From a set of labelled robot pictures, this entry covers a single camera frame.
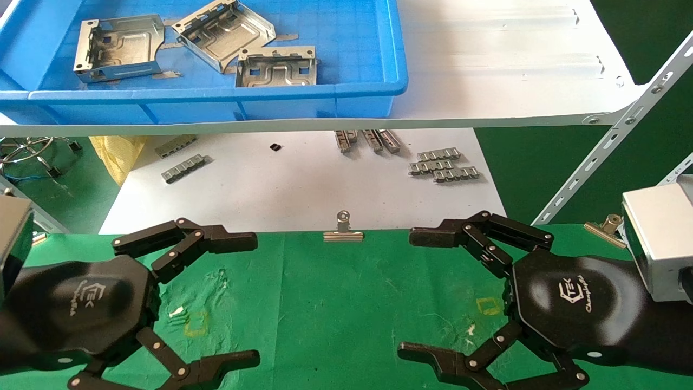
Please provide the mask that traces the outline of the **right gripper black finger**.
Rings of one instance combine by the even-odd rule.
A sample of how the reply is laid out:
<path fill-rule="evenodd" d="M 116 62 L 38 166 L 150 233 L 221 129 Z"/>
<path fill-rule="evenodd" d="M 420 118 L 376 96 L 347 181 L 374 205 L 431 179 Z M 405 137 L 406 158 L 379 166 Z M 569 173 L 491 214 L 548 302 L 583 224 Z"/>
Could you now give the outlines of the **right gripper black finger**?
<path fill-rule="evenodd" d="M 436 378 L 467 389 L 580 389 L 591 378 L 566 353 L 551 353 L 556 372 L 503 383 L 488 371 L 497 358 L 523 335 L 522 326 L 510 321 L 471 355 L 419 343 L 400 343 L 399 358 L 431 366 Z"/>
<path fill-rule="evenodd" d="M 438 227 L 414 227 L 409 244 L 428 248 L 463 247 L 493 276 L 508 278 L 513 258 L 498 247 L 502 242 L 526 252 L 550 250 L 554 237 L 549 232 L 486 210 L 468 219 L 444 219 Z"/>

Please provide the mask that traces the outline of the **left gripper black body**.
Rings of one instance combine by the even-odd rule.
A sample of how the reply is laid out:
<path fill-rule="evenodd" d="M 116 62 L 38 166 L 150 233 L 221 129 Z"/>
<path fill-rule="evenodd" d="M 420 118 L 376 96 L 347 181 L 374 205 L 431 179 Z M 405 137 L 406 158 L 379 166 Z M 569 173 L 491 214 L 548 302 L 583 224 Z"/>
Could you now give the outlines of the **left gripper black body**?
<path fill-rule="evenodd" d="M 129 255 L 24 268 L 2 304 L 2 374 L 119 365 L 160 304 L 153 274 Z"/>

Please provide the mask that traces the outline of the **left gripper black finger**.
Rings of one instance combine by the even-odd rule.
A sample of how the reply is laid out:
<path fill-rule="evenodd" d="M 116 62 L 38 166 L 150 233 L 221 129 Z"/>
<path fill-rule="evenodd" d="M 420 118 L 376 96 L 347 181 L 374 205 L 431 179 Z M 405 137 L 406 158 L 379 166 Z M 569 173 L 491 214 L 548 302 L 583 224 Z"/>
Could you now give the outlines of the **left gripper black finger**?
<path fill-rule="evenodd" d="M 228 232 L 222 225 L 198 225 L 188 219 L 170 220 L 117 237 L 112 242 L 115 255 L 139 258 L 166 250 L 151 264 L 151 273 L 167 284 L 203 254 L 234 254 L 257 249 L 254 232 Z"/>
<path fill-rule="evenodd" d="M 152 328 L 143 328 L 135 337 L 138 343 L 170 373 L 168 379 L 158 389 L 218 389 L 229 372 L 253 368 L 260 364 L 260 354 L 255 349 L 202 357 L 200 360 L 184 363 L 178 354 L 154 333 Z M 67 387 L 69 389 L 134 389 L 123 383 L 104 380 L 102 375 L 105 370 L 104 361 L 93 360 L 69 380 Z"/>

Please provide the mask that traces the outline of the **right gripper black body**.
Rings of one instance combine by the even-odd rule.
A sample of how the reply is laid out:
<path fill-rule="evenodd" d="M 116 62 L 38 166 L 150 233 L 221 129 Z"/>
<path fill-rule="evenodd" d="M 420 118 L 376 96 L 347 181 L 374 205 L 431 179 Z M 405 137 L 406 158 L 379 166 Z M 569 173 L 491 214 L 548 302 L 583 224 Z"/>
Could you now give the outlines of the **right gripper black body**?
<path fill-rule="evenodd" d="M 633 262 L 537 250 L 513 265 L 512 318 L 543 360 L 567 354 L 603 366 L 652 368 L 643 339 L 650 303 Z"/>

